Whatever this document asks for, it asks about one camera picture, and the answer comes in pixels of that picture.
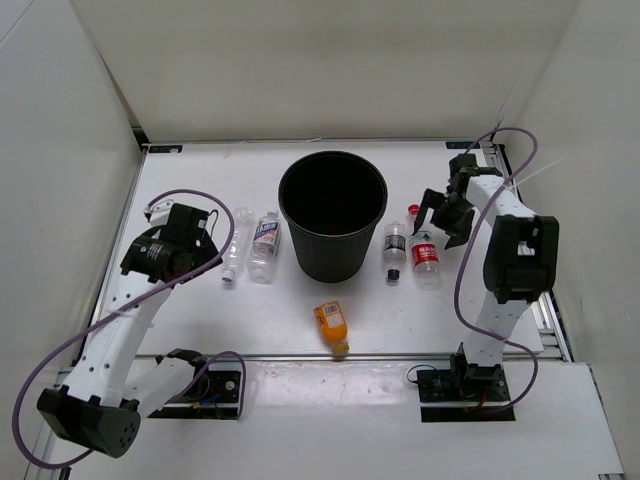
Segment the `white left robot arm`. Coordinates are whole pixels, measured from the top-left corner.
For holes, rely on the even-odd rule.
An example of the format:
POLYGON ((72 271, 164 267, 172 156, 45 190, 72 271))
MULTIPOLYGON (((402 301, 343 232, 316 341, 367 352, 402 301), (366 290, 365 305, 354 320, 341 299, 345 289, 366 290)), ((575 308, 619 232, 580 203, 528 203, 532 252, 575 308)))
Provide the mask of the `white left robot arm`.
POLYGON ((206 224, 208 212, 175 203, 164 224, 138 236, 120 264, 109 307, 116 319, 92 334, 59 388, 44 390, 36 407, 61 439, 112 458, 123 456, 141 421, 167 401, 206 395, 210 377, 202 354, 175 349, 136 380, 131 365, 172 288, 170 281, 206 262, 220 265, 206 224))

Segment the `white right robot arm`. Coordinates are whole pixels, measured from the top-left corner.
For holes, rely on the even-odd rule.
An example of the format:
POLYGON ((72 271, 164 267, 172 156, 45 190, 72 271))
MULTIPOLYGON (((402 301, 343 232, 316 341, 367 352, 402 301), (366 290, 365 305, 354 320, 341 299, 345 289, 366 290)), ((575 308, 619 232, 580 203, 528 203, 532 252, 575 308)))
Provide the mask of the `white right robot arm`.
POLYGON ((470 400, 497 379, 520 317, 553 287, 559 223, 526 207, 500 171, 479 166, 472 153, 454 157, 449 172, 445 192, 425 191, 412 213, 413 229, 430 222, 448 235, 448 247, 466 250, 483 225, 491 229, 482 269, 484 302, 475 322, 459 320, 470 334, 453 356, 449 375, 452 393, 470 400))

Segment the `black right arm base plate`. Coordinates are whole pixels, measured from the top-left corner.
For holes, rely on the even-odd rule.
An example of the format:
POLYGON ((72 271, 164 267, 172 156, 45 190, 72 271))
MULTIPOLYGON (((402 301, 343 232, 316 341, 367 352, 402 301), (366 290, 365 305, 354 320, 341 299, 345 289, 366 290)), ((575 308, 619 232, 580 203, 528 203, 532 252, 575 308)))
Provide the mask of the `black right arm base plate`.
POLYGON ((463 354, 451 355, 449 360, 448 368, 418 364, 406 373, 406 380, 418 388, 422 423, 516 420, 501 365, 471 365, 463 354))

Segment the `clear bottle red label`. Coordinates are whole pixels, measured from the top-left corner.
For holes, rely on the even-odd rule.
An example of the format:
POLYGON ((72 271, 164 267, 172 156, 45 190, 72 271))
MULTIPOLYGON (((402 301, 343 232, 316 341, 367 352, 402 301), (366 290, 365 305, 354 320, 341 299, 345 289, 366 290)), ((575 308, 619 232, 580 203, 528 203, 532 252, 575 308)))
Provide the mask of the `clear bottle red label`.
POLYGON ((422 223, 409 237, 411 261, 417 284, 435 290, 441 284, 440 260, 432 232, 422 223))

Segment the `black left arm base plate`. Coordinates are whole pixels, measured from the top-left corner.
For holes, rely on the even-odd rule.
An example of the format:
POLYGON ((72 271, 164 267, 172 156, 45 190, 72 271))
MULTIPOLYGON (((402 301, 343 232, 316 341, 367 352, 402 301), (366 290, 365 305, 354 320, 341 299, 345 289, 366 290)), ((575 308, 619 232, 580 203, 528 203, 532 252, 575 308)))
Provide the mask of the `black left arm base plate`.
POLYGON ((223 362, 211 367, 204 379, 177 402, 168 403, 151 413, 152 419, 238 420, 244 405, 246 367, 238 362, 223 362))

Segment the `clear bottle blue cap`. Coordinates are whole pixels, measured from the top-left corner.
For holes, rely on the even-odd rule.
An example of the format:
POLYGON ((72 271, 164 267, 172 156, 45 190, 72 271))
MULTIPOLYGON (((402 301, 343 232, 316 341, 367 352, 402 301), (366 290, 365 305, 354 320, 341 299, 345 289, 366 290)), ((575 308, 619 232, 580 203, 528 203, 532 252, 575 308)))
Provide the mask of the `clear bottle blue cap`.
POLYGON ((241 275, 246 264, 252 227, 254 226, 254 212, 245 207, 234 210, 234 233, 232 241, 225 253, 225 260, 221 279, 225 284, 233 284, 241 275))

